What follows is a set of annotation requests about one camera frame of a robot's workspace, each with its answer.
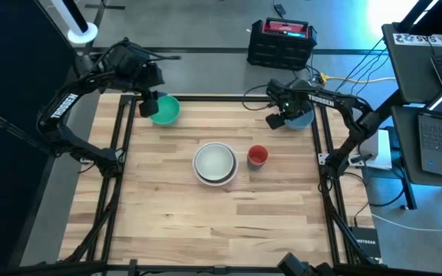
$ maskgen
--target blue bowl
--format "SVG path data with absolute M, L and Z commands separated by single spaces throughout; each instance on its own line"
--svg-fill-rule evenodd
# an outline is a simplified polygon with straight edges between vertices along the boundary
M 308 127 L 313 122 L 313 118 L 315 118 L 315 114 L 313 110 L 303 114 L 302 116 L 294 119 L 294 120 L 285 120 L 285 125 L 292 130 L 303 130 Z

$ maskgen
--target sticker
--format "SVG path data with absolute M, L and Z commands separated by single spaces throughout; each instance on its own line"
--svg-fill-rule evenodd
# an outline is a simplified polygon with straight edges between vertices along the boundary
M 397 45 L 405 46 L 428 46 L 442 47 L 442 37 L 428 37 L 415 34 L 393 34 L 393 40 Z

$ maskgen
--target white cable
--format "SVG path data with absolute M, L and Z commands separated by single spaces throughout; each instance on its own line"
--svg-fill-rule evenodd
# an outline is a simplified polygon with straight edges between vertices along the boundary
M 45 8 L 45 11 L 47 11 L 49 8 L 53 8 L 53 7 L 54 7 L 54 5 L 49 5 L 49 6 L 47 6 L 47 8 Z
M 384 222 L 388 222 L 388 223 L 391 223 L 392 225 L 396 225 L 396 226 L 399 226 L 399 227 L 402 227 L 402 228 L 405 228 L 405 229 L 409 229 L 409 230 L 425 231 L 425 232 L 442 232 L 442 229 L 423 229 L 423 228 L 409 227 L 409 226 L 398 224 L 398 223 L 393 222 L 393 221 L 389 221 L 389 220 L 387 220 L 385 218 L 382 218 L 379 215 L 375 215 L 375 214 L 371 214 L 371 215 L 374 216 L 377 219 L 380 219 L 380 220 L 384 221 Z

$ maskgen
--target black crate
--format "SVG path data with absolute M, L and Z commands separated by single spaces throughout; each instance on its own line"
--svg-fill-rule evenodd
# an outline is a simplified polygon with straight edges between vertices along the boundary
M 252 24 L 250 35 L 249 56 L 247 61 L 251 65 L 300 71 L 305 68 L 306 62 L 316 46 L 316 31 L 308 22 L 267 18 L 266 22 L 280 21 L 306 25 L 308 37 L 299 38 L 280 34 L 262 32 L 264 21 L 259 20 Z

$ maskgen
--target black curtain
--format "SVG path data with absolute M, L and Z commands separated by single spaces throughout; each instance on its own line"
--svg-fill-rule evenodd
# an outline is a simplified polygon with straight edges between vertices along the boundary
M 40 139 L 37 113 L 69 77 L 75 58 L 40 4 L 0 0 L 1 117 Z M 35 216 L 48 162 L 42 151 L 0 128 L 0 268 L 19 262 L 31 229 L 24 224 Z

